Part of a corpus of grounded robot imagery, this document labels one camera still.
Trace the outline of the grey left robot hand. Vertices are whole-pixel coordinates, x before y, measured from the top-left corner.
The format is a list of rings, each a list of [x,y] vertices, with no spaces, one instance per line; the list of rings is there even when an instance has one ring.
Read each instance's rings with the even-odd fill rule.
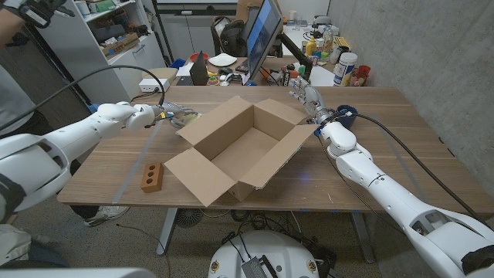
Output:
[[[195,110],[177,103],[164,103],[154,106],[153,109],[155,123],[160,120],[167,120],[172,127],[177,129],[189,125],[202,116],[202,114]]]

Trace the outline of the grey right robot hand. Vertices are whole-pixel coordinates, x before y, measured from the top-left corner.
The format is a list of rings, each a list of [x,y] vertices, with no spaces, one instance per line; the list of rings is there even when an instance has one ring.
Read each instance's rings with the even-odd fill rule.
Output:
[[[312,122],[321,126],[330,122],[334,112],[327,108],[322,95],[314,86],[301,76],[290,79],[289,86],[293,88],[289,92],[290,96],[296,98],[305,107]]]

